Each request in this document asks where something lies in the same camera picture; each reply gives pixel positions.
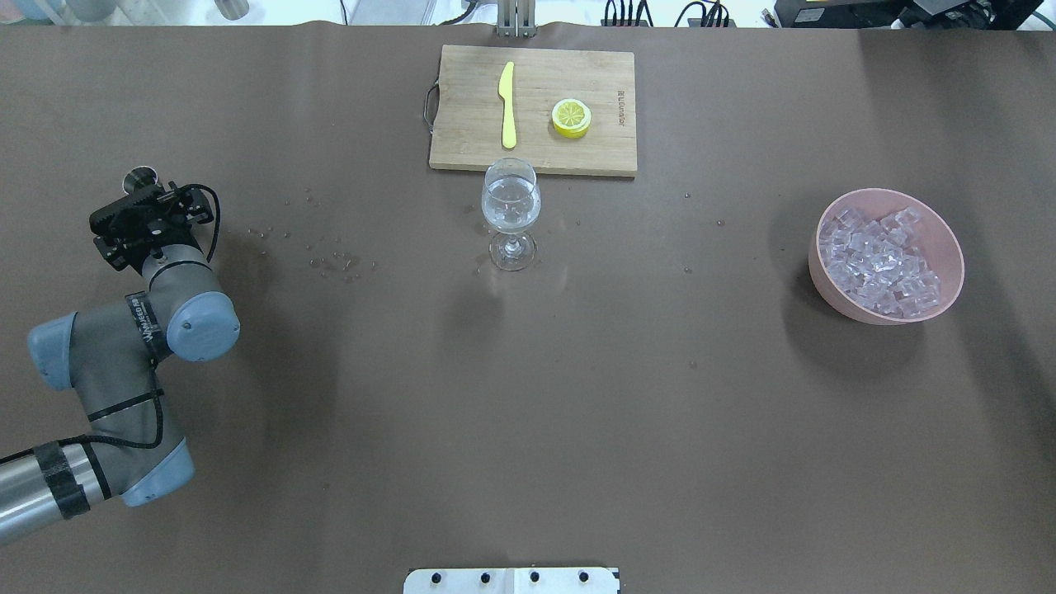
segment yellow knife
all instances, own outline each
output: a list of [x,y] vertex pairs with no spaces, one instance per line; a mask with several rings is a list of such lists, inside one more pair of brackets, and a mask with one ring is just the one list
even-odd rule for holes
[[517,129],[513,125],[513,62],[506,62],[498,77],[498,96],[503,97],[503,147],[517,146]]

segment lemon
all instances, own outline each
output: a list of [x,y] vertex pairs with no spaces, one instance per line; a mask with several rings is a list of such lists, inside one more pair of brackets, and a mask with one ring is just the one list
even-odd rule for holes
[[550,112],[553,129],[567,138],[579,138],[590,127],[590,108],[578,99],[561,99]]

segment table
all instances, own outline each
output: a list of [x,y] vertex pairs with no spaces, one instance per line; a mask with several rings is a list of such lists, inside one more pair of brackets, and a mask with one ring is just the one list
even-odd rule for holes
[[[24,336],[140,290],[87,226],[132,166],[220,192],[243,334],[159,369],[191,483],[5,547],[0,590],[602,563],[626,594],[1052,592],[1056,36],[709,33],[515,41],[636,53],[640,172],[543,178],[541,263],[498,274],[480,175],[430,170],[420,117],[487,25],[5,32],[0,451],[87,428]],[[943,316],[864,326],[810,285],[818,215],[870,186],[957,233]]]

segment wine glass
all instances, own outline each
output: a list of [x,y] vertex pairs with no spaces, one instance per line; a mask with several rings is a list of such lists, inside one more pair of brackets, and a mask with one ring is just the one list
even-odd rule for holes
[[527,161],[499,159],[484,174],[480,211],[497,231],[488,252],[504,271],[520,271],[535,257],[535,240],[525,233],[539,219],[542,200],[535,170]]

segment cutting board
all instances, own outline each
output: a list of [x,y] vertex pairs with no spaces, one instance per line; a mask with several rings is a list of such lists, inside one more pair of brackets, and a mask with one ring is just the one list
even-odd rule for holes
[[[517,145],[503,148],[498,77],[513,67]],[[484,171],[516,156],[540,173],[634,178],[638,173],[635,55],[629,52],[445,45],[429,165]],[[550,124],[561,99],[590,108],[590,129],[566,138]]]

